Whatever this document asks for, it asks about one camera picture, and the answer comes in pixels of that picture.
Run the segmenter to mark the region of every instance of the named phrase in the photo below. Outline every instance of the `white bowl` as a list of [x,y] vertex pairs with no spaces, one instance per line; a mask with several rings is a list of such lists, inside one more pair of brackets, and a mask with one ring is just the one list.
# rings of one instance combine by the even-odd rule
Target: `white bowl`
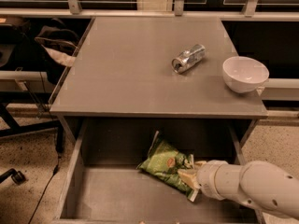
[[238,93],[254,91],[269,78],[269,71],[262,63],[243,56],[227,59],[222,74],[226,85]]

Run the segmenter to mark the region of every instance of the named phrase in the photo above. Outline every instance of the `gray tabletop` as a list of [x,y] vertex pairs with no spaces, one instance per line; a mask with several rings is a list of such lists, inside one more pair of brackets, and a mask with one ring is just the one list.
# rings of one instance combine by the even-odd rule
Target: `gray tabletop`
[[[195,44],[206,57],[183,75],[171,61]],[[98,17],[51,108],[65,116],[260,119],[256,91],[225,85],[236,51],[218,18]]]

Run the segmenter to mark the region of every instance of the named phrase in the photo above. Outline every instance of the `speckled floor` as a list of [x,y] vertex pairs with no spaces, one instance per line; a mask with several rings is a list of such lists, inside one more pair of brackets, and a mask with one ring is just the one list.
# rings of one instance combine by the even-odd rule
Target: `speckled floor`
[[[20,118],[19,124],[43,121]],[[0,119],[1,129],[5,123]],[[28,223],[42,192],[57,164],[55,130],[0,138],[0,173],[9,168],[22,171],[28,181],[20,186],[9,178],[0,184],[0,223]],[[72,144],[64,141],[65,152],[60,159],[60,170],[51,180],[31,223],[48,224],[52,221],[64,183]],[[269,161],[299,178],[299,120],[262,120],[243,147],[247,161]],[[298,224],[293,219],[266,217],[268,223]]]

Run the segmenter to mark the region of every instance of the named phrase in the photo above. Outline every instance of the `chip bag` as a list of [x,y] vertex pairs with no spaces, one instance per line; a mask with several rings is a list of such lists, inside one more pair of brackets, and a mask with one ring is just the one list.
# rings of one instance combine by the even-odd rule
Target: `chip bag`
[[178,169],[192,169],[192,157],[187,157],[172,147],[159,132],[154,136],[148,158],[137,169],[158,177],[164,183],[186,193],[188,199],[194,201],[197,192],[194,193],[178,174]]

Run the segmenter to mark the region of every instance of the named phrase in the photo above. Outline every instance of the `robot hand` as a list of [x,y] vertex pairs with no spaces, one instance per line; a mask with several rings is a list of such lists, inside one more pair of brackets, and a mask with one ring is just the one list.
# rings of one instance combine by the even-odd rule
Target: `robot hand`
[[207,197],[299,220],[299,180],[269,162],[252,161],[242,166],[209,161],[197,171],[196,178]]

